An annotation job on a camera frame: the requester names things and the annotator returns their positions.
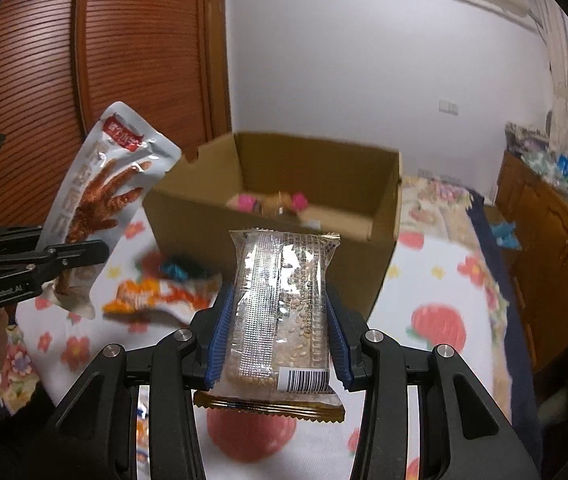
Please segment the silver chicken feet snack packet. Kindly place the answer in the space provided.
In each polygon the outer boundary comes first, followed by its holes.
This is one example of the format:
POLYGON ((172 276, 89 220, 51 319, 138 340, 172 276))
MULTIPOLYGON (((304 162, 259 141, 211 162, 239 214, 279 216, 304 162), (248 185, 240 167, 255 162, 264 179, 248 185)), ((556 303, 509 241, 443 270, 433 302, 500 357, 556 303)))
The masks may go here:
POLYGON ((110 104, 71 162, 37 248, 100 240, 114 249, 147 193, 181 156, 132 107, 110 104))

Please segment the clear sesame bar packet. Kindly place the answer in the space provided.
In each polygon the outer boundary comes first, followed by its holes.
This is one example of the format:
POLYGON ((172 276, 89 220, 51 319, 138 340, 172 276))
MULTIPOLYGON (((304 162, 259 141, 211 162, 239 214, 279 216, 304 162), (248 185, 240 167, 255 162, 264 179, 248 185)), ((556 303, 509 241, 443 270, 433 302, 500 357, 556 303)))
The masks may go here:
POLYGON ((263 229, 229 234, 236 250, 221 375, 199 408, 343 422, 331 388, 326 271, 337 233, 263 229))

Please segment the pink squid snack packet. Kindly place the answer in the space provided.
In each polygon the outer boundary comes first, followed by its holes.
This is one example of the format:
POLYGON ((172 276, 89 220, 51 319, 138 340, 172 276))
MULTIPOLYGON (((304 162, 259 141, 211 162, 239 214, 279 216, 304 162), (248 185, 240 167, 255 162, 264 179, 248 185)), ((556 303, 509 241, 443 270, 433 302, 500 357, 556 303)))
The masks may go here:
POLYGON ((294 216, 308 209, 309 201, 303 193, 277 192, 269 195, 238 193, 226 202, 231 209, 267 218, 294 216))

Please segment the teal wrapped snack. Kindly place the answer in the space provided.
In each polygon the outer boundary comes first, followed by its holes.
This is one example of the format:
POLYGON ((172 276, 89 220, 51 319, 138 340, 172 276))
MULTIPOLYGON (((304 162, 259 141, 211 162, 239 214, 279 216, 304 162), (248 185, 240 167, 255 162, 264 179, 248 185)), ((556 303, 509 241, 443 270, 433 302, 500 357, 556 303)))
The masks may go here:
POLYGON ((160 271, 170 280, 183 283, 202 280, 208 276, 208 271, 199 263, 186 257, 171 257, 160 265, 160 271))

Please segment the orange white snack packet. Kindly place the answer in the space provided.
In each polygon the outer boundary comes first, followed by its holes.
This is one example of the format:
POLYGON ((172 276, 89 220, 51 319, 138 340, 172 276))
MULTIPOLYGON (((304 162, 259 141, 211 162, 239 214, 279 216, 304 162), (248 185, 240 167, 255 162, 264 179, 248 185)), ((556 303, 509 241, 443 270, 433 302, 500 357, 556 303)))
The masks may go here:
POLYGON ((165 278, 125 280, 117 288, 114 299, 102 311, 107 315, 147 315, 151 312, 170 314, 183 324, 194 315, 209 309, 222 286, 222 276, 178 283, 165 278))

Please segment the floral white bed sheet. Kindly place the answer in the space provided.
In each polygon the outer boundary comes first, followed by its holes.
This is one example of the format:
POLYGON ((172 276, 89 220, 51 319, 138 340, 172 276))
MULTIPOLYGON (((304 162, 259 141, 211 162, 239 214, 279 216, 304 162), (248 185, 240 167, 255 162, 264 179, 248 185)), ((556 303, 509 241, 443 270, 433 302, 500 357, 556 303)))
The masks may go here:
MULTIPOLYGON (((369 322, 404 346, 429 350, 451 344, 462 353, 539 462, 543 445, 530 360, 483 198, 467 188, 418 177, 406 178, 402 191, 398 246, 369 322)), ((102 311, 121 282, 165 278, 162 261, 145 214, 135 214, 93 286, 93 318, 44 298, 20 304, 7 331, 0 411, 16 414, 38 401, 60 399, 105 344, 146 347, 182 325, 163 312, 102 311)), ((347 478, 364 399, 342 392, 341 400, 346 408, 341 424, 197 410, 207 476, 347 478)))

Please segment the brown cardboard box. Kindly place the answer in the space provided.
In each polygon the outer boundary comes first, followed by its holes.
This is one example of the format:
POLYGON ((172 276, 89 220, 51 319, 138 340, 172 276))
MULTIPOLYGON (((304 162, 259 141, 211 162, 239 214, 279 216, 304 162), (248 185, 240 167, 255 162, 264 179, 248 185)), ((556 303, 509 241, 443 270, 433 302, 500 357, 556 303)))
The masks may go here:
POLYGON ((157 246, 232 280, 235 230, 337 233, 326 280, 369 316, 399 236, 402 156, 282 133, 237 132, 181 160, 145 197, 157 246))

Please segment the wooden side cabinet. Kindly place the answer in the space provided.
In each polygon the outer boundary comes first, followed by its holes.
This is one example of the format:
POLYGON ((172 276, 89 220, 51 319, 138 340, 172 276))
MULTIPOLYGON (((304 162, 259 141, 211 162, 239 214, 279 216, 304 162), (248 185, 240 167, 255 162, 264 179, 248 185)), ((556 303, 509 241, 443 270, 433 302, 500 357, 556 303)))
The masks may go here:
POLYGON ((538 374, 568 350, 568 198, 506 151, 495 203, 521 246, 512 281, 538 374))

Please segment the wooden louvered wardrobe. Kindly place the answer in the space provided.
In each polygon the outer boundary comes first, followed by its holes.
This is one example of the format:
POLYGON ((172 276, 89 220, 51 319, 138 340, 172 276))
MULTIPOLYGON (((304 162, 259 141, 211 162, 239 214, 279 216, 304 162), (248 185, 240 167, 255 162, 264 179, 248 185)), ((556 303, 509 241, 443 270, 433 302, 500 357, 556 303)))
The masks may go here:
POLYGON ((117 101, 187 157, 212 140, 206 0, 0 0, 0 226, 45 219, 117 101))

